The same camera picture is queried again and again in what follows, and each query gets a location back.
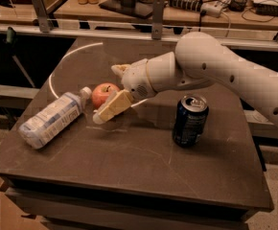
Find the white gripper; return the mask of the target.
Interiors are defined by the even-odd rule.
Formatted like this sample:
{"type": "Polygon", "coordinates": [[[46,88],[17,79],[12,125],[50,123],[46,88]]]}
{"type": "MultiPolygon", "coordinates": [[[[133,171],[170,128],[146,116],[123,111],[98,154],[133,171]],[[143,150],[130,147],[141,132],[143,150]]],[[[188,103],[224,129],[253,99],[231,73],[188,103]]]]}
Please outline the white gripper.
{"type": "Polygon", "coordinates": [[[112,72],[121,79],[125,88],[113,91],[93,115],[93,122],[101,125],[131,107],[135,100],[144,100],[156,95],[148,78],[146,58],[132,64],[115,64],[112,72]]]}

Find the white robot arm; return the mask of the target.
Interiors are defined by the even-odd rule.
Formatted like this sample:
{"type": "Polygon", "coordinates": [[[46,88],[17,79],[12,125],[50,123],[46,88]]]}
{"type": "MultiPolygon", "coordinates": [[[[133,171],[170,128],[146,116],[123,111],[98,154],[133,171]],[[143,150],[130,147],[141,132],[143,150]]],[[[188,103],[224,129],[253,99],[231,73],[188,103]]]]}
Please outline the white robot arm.
{"type": "Polygon", "coordinates": [[[114,65],[112,71],[121,78],[123,89],[110,94],[93,115],[98,125],[162,91],[193,90],[217,82],[278,127],[278,73],[239,57],[209,34],[188,33],[174,51],[114,65]]]}

